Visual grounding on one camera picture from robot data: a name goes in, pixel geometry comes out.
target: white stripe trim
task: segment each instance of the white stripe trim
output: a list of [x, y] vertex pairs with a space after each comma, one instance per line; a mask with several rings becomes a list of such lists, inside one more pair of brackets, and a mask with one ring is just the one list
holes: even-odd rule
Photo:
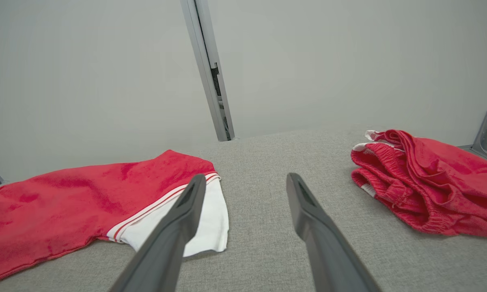
[[375, 138], [380, 134], [380, 132], [377, 132], [375, 130], [368, 130], [366, 131], [366, 133], [364, 134], [364, 136], [366, 137], [366, 139], [370, 140], [370, 141], [375, 141]]
[[375, 195], [377, 195], [377, 192], [375, 192], [375, 189], [369, 183], [365, 183], [364, 185], [362, 185], [361, 189], [363, 189], [370, 196], [372, 196], [372, 198], [375, 198]]
[[386, 144], [388, 146], [390, 146], [391, 148], [395, 149], [395, 150], [398, 150], [398, 151], [402, 151], [402, 152], [405, 152], [404, 150], [402, 149], [399, 149], [399, 148], [395, 148], [395, 145], [393, 144], [390, 144], [388, 142], [369, 142], [369, 143], [359, 143], [355, 146], [353, 146], [351, 148], [352, 151], [357, 151], [357, 152], [363, 152], [364, 154], [367, 154], [367, 155], [375, 155], [375, 152], [371, 151], [370, 149], [366, 148], [366, 145], [368, 144]]
[[[216, 172], [206, 174], [206, 184], [210, 183], [211, 181], [214, 181], [215, 179], [220, 179], [220, 176]], [[182, 194], [182, 190], [186, 188], [186, 186], [187, 184], [180, 185], [179, 187], [176, 187], [173, 190], [167, 192], [164, 196], [156, 200], [154, 203], [148, 205], [146, 208], [140, 210], [130, 218], [116, 224], [106, 233], [106, 236], [108, 237], [109, 240], [113, 242], [120, 242], [119, 239], [121, 238], [121, 234], [123, 234], [123, 232], [126, 230], [128, 226], [136, 223], [142, 218], [145, 218], [145, 216], [147, 216], [153, 210], [160, 208], [164, 204], [164, 202], [167, 201], [168, 199], [180, 196], [180, 194]]]

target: red stripe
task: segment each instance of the red stripe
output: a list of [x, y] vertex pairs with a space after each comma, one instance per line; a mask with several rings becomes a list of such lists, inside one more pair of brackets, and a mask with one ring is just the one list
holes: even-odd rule
[[[215, 173], [214, 175], [212, 175], [212, 176], [210, 176], [210, 177], [206, 178], [206, 181], [210, 180], [211, 178], [213, 178], [213, 177], [215, 177], [215, 176], [218, 176], [218, 174], [217, 174], [217, 173]], [[115, 234], [114, 234], [114, 240], [115, 240], [115, 242], [118, 242], [118, 241], [117, 241], [117, 238], [116, 238], [116, 237], [117, 237], [117, 234], [118, 234], [118, 233], [119, 233], [119, 231], [121, 231], [121, 229], [123, 229], [123, 228], [124, 228], [126, 225], [128, 225], [128, 224], [130, 224], [130, 223], [134, 222], [135, 220], [138, 220], [138, 219], [139, 219], [139, 218], [141, 218], [142, 216], [144, 216], [144, 215], [148, 214], [148, 212], [153, 211], [153, 210], [154, 210], [156, 207], [158, 207], [158, 206], [162, 205], [162, 203], [164, 203], [164, 202], [168, 201], [168, 200], [169, 200], [169, 198], [173, 197], [173, 196], [174, 196], [175, 194], [177, 194], [178, 192], [183, 191], [183, 190], [184, 190], [186, 187], [187, 187], [187, 185], [184, 185], [184, 187], [181, 187], [181, 188], [180, 188], [180, 190], [177, 190], [176, 192], [174, 192], [173, 194], [171, 194], [170, 196], [168, 196], [168, 197], [167, 197], [167, 198], [166, 198], [164, 201], [162, 201], [162, 202], [158, 203], [157, 205], [153, 206], [153, 207], [152, 207], [150, 210], [147, 210], [147, 211], [146, 211], [146, 212], [144, 212], [143, 214], [140, 214], [139, 216], [137, 216], [137, 218], [134, 218], [134, 219], [130, 220], [129, 222], [126, 222], [125, 224], [123, 224], [123, 226], [121, 226], [119, 229], [117, 229], [117, 231], [116, 231], [116, 232], [115, 232]]]

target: gray fabric surface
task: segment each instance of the gray fabric surface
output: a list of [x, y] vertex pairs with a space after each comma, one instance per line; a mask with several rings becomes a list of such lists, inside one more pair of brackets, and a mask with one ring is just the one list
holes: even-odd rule
[[[418, 233], [351, 180], [366, 128], [320, 129], [190, 151], [214, 163], [229, 212], [227, 251], [184, 260], [177, 291], [313, 291], [285, 180], [299, 173], [385, 292], [487, 291], [487, 238]], [[108, 291], [134, 255], [95, 242], [0, 281], [7, 291]]]

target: red garment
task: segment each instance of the red garment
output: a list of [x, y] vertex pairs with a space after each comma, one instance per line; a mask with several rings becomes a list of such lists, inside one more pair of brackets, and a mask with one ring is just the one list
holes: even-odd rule
[[0, 279], [62, 257], [177, 191], [209, 161], [168, 150], [137, 163], [58, 170], [0, 187]]
[[352, 179], [418, 231], [487, 237], [487, 161], [404, 131], [373, 133], [351, 152]]

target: white wall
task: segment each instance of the white wall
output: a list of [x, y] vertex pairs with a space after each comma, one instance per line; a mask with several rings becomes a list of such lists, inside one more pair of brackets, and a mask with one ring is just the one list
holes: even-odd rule
[[209, 7], [237, 137], [377, 124], [456, 145], [475, 138], [487, 110], [487, 0]]
[[216, 142], [178, 0], [0, 0], [0, 175]]

